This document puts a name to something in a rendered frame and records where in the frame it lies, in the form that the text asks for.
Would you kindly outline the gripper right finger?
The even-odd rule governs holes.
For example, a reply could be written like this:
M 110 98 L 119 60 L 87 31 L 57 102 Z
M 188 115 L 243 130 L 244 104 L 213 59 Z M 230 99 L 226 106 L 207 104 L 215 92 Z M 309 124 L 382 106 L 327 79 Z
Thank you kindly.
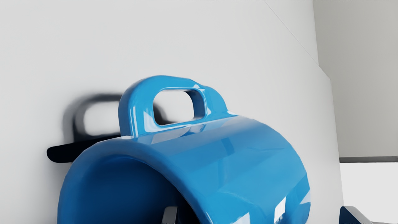
M 356 207 L 340 208 L 339 224 L 379 224 L 369 220 Z

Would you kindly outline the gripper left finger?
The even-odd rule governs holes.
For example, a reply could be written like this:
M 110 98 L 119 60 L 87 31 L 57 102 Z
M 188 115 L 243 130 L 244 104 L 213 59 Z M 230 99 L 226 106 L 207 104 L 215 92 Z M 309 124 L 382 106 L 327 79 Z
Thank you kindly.
M 161 224 L 178 224 L 178 207 L 165 207 Z

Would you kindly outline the blue glossy mug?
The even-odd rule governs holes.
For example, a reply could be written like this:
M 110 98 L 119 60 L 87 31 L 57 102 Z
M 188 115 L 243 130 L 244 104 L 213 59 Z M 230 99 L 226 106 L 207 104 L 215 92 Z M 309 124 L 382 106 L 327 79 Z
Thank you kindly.
M 139 80 L 118 104 L 121 136 L 72 163 L 57 224 L 306 224 L 310 185 L 280 133 L 180 77 Z

